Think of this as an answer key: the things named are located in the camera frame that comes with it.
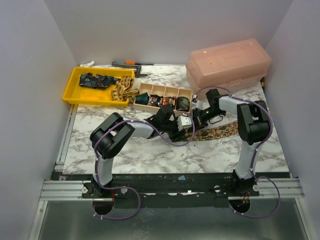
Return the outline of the paisley flamingo patterned tie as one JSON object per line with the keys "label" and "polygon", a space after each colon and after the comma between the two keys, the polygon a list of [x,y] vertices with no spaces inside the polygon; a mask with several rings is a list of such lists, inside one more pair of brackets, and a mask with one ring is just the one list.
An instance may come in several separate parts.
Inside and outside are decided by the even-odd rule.
{"label": "paisley flamingo patterned tie", "polygon": [[195,132],[192,141],[218,140],[238,134],[238,121],[233,121],[218,127],[198,130]]}

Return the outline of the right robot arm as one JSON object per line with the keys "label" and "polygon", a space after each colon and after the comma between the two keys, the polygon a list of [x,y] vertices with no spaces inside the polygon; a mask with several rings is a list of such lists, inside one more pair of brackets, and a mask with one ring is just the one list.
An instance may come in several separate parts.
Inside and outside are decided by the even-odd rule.
{"label": "right robot arm", "polygon": [[272,118],[263,100],[251,101],[234,95],[221,95],[218,89],[206,93],[209,107],[192,110],[195,129],[202,130],[209,120],[225,115],[227,112],[237,116],[237,130],[242,140],[238,163],[232,172],[229,184],[230,191],[241,196],[251,187],[255,178],[257,157],[261,146],[268,140],[273,131]]}

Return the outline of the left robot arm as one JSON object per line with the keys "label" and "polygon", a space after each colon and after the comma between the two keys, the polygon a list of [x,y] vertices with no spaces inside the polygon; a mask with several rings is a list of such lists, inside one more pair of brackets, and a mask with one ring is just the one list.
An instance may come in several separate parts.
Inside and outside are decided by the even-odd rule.
{"label": "left robot arm", "polygon": [[119,113],[112,113],[90,135],[95,154],[93,191],[101,198],[107,197],[110,191],[118,187],[111,187],[113,161],[131,138],[152,139],[161,137],[168,144],[182,147],[188,144],[175,143],[174,137],[181,137],[191,128],[194,138],[196,126],[188,113],[176,116],[169,106],[162,106],[156,114],[144,120],[125,119]]}

